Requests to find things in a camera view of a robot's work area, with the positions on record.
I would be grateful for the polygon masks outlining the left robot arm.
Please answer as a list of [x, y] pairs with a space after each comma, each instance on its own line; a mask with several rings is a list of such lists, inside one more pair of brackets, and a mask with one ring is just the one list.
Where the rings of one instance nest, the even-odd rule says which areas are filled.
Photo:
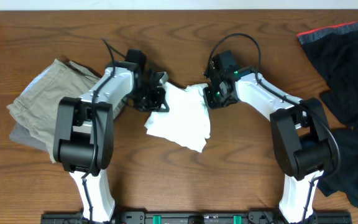
[[112, 222], [116, 203], [106, 169], [114, 149], [114, 109], [129, 98], [139, 111], [169, 111], [162, 87], [167, 81], [167, 72], [114, 60], [86, 93], [60, 100], [53, 157], [78, 187], [83, 213], [77, 223]]

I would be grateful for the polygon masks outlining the folded khaki trousers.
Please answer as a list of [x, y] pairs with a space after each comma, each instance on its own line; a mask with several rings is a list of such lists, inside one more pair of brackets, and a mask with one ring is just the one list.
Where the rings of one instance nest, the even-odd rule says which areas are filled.
[[55, 59], [7, 108], [16, 123], [46, 144], [54, 163], [53, 141], [60, 100], [65, 96], [76, 98], [98, 81], [99, 77], [86, 67]]

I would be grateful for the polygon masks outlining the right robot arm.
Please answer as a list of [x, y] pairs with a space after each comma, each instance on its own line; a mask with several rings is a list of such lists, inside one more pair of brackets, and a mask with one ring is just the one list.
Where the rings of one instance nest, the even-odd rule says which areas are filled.
[[211, 82], [204, 89], [209, 109], [241, 101], [269, 120], [275, 158], [285, 174], [279, 210], [287, 223], [309, 221], [316, 185], [339, 155], [321, 103], [285, 93], [250, 67], [211, 67], [204, 76]]

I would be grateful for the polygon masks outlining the folded grey garment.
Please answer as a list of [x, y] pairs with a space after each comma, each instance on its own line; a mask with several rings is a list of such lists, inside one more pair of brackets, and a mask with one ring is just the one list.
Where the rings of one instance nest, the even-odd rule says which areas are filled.
[[16, 123], [9, 134], [11, 141], [47, 152], [46, 144], [30, 135], [28, 129]]

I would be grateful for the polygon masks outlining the white printed t-shirt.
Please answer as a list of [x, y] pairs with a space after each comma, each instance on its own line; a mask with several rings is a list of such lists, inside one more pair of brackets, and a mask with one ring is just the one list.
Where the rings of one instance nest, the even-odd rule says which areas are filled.
[[211, 123], [204, 102], [206, 83], [190, 85], [185, 89], [166, 82], [165, 99], [168, 112], [153, 112], [144, 124], [147, 134], [165, 138], [182, 147], [202, 152], [210, 138]]

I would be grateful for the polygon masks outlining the black garment red trim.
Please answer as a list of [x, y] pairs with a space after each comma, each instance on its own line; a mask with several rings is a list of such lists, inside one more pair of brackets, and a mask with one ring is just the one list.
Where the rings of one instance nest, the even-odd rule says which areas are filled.
[[358, 208], [358, 21], [301, 32], [298, 41], [326, 81], [319, 97], [344, 125], [332, 131], [341, 155], [341, 167], [318, 188], [325, 196], [340, 191]]

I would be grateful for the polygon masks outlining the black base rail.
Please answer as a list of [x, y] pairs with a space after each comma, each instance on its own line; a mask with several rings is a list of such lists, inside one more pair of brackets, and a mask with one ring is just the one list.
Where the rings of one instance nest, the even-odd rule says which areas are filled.
[[[253, 210], [246, 213], [145, 213], [115, 214], [110, 224], [275, 224], [286, 223], [276, 211]], [[352, 224], [349, 212], [314, 212], [304, 223]]]

